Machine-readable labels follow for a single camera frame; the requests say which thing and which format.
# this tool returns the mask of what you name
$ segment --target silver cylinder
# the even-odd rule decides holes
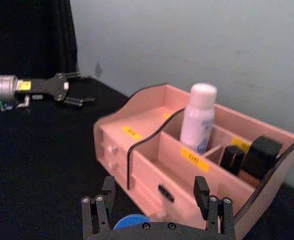
[[[14,93],[18,78],[15,75],[0,75],[0,101],[11,102],[14,100]]]

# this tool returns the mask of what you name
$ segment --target blue object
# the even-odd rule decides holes
[[[150,219],[148,217],[142,214],[131,214],[131,215],[125,216],[120,221],[118,221],[113,229],[114,230],[122,229],[132,225],[143,224],[147,222],[150,222]]]

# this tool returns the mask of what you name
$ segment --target yellow label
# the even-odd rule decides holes
[[[168,119],[168,118],[170,118],[171,114],[164,113],[163,116]]]
[[[128,126],[123,126],[122,130],[125,131],[127,134],[129,134],[131,137],[133,137],[135,140],[139,140],[142,138],[140,134],[137,134],[135,131],[133,131]]]
[[[240,139],[238,139],[236,137],[232,138],[231,144],[240,147],[245,153],[247,153],[249,151],[249,148],[250,148],[249,143],[244,142],[243,140],[240,140]]]
[[[19,91],[29,91],[29,90],[31,90],[31,81],[19,80],[17,90],[19,90]]]
[[[200,157],[193,154],[188,148],[182,147],[180,153],[185,159],[191,161],[193,164],[195,164],[198,168],[200,168],[204,172],[209,171],[209,164],[207,164]]]

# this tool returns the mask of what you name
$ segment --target white wall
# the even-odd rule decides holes
[[[219,103],[294,132],[294,0],[71,3],[82,74],[99,63],[100,80],[127,95],[210,82]]]

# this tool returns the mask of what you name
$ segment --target wooden desk organizer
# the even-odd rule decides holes
[[[188,101],[189,93],[167,84],[136,92],[123,108],[94,124],[96,158],[145,215],[202,229],[206,222],[194,199],[193,184],[195,176],[204,176],[211,195],[233,200],[240,240],[283,182],[294,159],[294,134],[216,104],[208,150],[198,155],[179,141]],[[283,146],[276,165],[255,188],[219,163],[226,146],[245,149],[261,135]]]

